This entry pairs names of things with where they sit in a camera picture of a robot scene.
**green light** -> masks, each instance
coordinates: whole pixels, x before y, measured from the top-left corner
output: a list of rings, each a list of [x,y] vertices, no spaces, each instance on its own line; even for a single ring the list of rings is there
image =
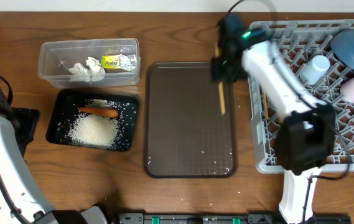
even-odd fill
[[[251,34],[251,31],[247,31],[242,35],[242,37],[247,38],[250,34]]]

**wooden table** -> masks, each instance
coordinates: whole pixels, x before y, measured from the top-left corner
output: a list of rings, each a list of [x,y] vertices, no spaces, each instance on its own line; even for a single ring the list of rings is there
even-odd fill
[[[213,55],[215,24],[223,13],[0,12],[0,74],[14,90],[15,107],[40,110],[25,160],[45,196],[57,209],[110,207],[172,213],[246,213],[276,210],[283,176],[263,175],[254,166],[248,84],[234,84],[239,168],[228,179],[152,179],[142,168],[144,95],[148,66],[155,62],[202,62]],[[248,24],[268,13],[244,13]],[[354,19],[354,14],[281,13],[280,19]],[[108,152],[50,144],[45,133],[58,89],[37,76],[44,42],[135,37],[141,51],[138,85],[104,88],[141,97],[133,146]],[[318,213],[348,213],[354,222],[354,173],[338,182],[318,181]]]

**white crumpled paper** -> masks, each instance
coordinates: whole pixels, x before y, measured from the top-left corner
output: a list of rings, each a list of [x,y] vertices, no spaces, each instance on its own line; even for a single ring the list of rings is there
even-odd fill
[[[73,68],[69,68],[69,72],[73,75],[70,77],[70,82],[96,82],[104,79],[105,70],[101,67],[99,60],[88,57],[85,61],[88,68],[84,67],[80,62],[77,62]]]

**plastic bin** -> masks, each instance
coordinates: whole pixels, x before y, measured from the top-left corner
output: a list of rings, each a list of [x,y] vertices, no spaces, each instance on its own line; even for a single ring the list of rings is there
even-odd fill
[[[101,60],[103,55],[117,54],[136,54],[137,69],[133,72],[115,69],[98,81],[73,82],[70,79],[71,76],[77,77],[68,70],[75,63],[85,66],[88,57]],[[138,40],[134,38],[46,42],[41,46],[38,75],[57,88],[135,85],[139,83],[140,61]]]

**green tape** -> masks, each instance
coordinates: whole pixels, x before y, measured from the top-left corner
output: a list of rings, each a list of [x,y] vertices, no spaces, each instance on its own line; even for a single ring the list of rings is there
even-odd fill
[[[152,224],[160,224],[160,217],[152,217]]]
[[[232,224],[240,224],[240,218],[232,218]]]

